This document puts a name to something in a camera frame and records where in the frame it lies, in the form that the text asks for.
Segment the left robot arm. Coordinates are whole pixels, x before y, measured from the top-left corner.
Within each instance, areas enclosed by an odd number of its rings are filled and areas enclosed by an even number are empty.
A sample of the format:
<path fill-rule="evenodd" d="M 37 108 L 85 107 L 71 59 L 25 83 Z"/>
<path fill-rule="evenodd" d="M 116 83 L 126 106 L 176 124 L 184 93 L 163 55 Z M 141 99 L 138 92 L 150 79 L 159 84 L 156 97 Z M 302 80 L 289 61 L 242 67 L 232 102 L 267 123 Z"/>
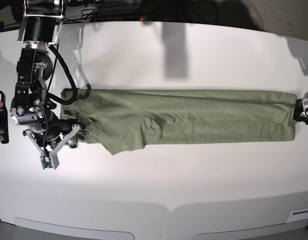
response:
<path fill-rule="evenodd" d="M 296 100 L 293 119 L 299 123 L 308 125 L 308 93 L 303 98 Z"/>

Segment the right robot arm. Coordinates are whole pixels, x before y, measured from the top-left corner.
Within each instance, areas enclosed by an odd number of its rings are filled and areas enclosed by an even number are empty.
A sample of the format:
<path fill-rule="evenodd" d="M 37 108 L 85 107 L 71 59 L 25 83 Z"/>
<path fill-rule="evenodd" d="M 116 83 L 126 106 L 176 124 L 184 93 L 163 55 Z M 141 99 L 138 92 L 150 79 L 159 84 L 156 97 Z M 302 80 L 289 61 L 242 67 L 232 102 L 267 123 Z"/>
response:
<path fill-rule="evenodd" d="M 58 43 L 63 25 L 66 0 L 25 0 L 18 42 L 24 43 L 17 62 L 17 82 L 10 115 L 38 145 L 39 150 L 64 145 L 78 146 L 78 132 L 84 127 L 75 119 L 62 120 L 54 113 L 56 104 L 69 106 L 79 98 L 79 91 L 67 64 L 59 53 Z M 60 63 L 70 83 L 71 96 L 62 99 L 49 92 L 56 64 Z"/>

